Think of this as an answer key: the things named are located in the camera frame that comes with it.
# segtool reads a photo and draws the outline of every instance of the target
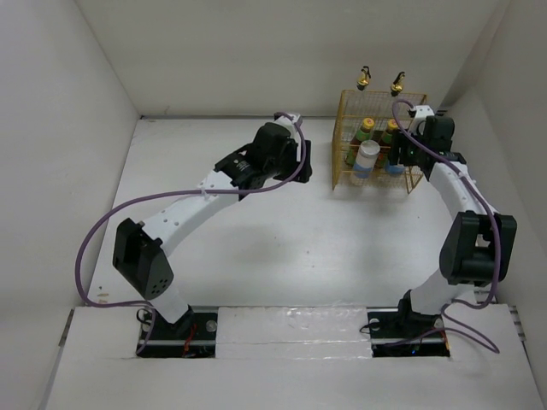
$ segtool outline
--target white bottle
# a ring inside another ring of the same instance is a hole
[[[350,182],[353,185],[362,185],[363,180],[370,176],[379,154],[379,145],[376,141],[363,141],[359,145],[356,162],[353,165],[350,175]]]

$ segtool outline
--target screw hole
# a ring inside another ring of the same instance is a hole
[[[368,321],[368,327],[371,331],[377,331],[379,330],[379,320],[376,318],[372,318]]]
[[[213,333],[214,331],[216,331],[216,328],[217,328],[217,324],[214,320],[209,320],[205,324],[205,330],[208,331],[209,333]]]

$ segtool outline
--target red wire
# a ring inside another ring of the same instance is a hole
[[[190,336],[188,336],[188,338],[186,339],[186,342],[185,342],[184,354],[187,354],[188,350],[190,350],[190,342],[194,338],[194,336],[196,335],[196,330],[197,330],[197,325],[194,323],[191,327]]]

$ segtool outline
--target yellow wire basket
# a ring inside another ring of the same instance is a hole
[[[409,100],[414,105],[423,105],[427,100],[426,94],[401,93],[396,98]],[[353,173],[345,163],[345,157],[351,147],[351,140],[365,118],[374,120],[373,139],[379,136],[387,127],[387,121],[393,118],[391,105],[396,99],[390,92],[385,91],[353,91],[344,90],[340,96],[338,114],[332,133],[332,189],[340,182],[355,185],[375,185],[386,188],[403,188],[410,193],[420,182],[423,173],[418,167],[405,167],[404,172],[394,176],[383,168],[374,168],[370,176],[365,179],[351,179]],[[397,117],[403,126],[409,126],[411,118],[406,106],[399,104]],[[380,154],[387,155],[390,147],[381,147]]]

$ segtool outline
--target bottle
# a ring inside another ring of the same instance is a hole
[[[353,164],[353,172],[350,175],[350,182],[353,185],[362,185],[364,179],[370,176],[374,163],[378,158],[379,145],[376,141],[368,140],[359,145],[357,157]]]
[[[353,167],[353,164],[356,162],[357,152],[359,151],[359,144],[363,141],[370,139],[370,134],[374,128],[374,120],[372,118],[365,118],[361,127],[357,130],[356,135],[350,142],[350,149],[345,156],[345,163],[350,167]]]
[[[379,146],[391,147],[391,140],[393,139],[393,133],[397,129],[398,129],[398,126],[394,119],[387,121],[387,127],[385,128],[384,132],[382,132],[382,136],[379,139]],[[376,165],[375,165],[377,168],[384,167],[385,163],[387,162],[388,152],[389,152],[388,149],[384,149],[384,152],[379,153],[378,160],[376,161]]]

